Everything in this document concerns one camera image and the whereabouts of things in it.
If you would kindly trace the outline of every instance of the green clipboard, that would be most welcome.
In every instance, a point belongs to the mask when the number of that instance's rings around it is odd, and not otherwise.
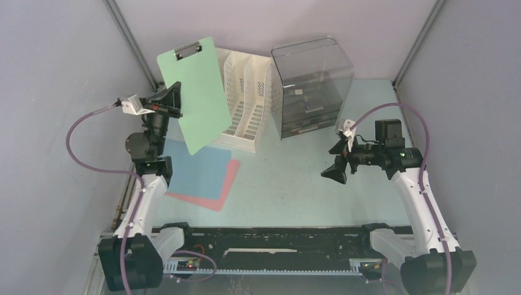
[[[232,124],[213,39],[165,52],[157,57],[157,64],[166,87],[181,82],[179,126],[194,155]]]

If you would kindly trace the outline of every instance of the small blue object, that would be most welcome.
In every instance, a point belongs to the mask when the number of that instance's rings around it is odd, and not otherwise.
[[[219,199],[231,151],[203,147],[190,155],[186,143],[166,140],[163,156],[172,158],[173,174],[167,192]]]

